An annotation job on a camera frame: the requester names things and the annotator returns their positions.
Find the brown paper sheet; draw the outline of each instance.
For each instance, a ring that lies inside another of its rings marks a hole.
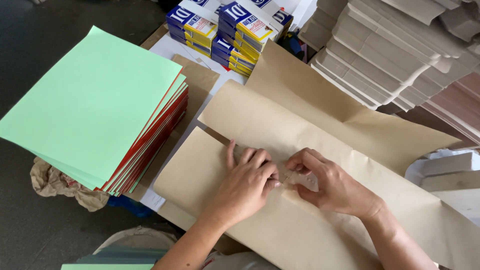
[[[460,141],[366,108],[272,41],[246,86],[402,176],[418,157]]]
[[[304,147],[319,150],[381,196],[434,261],[455,270],[480,265],[480,229],[468,219],[272,100],[228,81],[199,120],[241,145],[267,149],[277,161]],[[157,178],[155,191],[198,216],[226,174],[224,155],[222,143],[195,129]],[[284,270],[381,269],[357,218],[321,212],[287,185],[276,188],[264,208],[227,233]]]
[[[142,196],[145,194],[151,182],[157,176],[158,171],[162,167],[168,155],[187,129],[188,124],[192,121],[198,109],[201,107],[207,98],[208,93],[220,76],[220,74],[216,73],[215,71],[192,62],[181,55],[176,54],[172,60],[175,63],[183,66],[181,73],[186,76],[186,83],[188,84],[187,111],[185,112],[183,119],[173,130],[170,137],[163,144],[162,148],[150,164],[150,167],[148,167],[135,190],[132,193],[125,194],[136,201],[140,201]]]

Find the dark floor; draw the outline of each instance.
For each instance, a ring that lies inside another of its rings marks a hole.
[[[149,0],[47,0],[40,6],[0,0],[0,117],[92,25],[140,44],[164,20]],[[108,206],[89,213],[74,198],[41,197],[29,176],[33,158],[0,139],[0,270],[57,270],[118,231],[164,222],[156,214],[140,219]]]

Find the crumpled brown paper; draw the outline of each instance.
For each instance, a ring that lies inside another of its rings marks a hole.
[[[39,157],[34,159],[30,176],[37,194],[43,197],[56,195],[75,197],[89,212],[103,208],[110,197],[105,191],[92,191],[86,188]]]

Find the left hand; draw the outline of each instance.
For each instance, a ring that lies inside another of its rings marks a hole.
[[[278,169],[265,149],[244,149],[237,165],[233,159],[235,141],[227,148],[228,175],[204,215],[225,229],[250,217],[262,208],[268,193],[281,183]]]

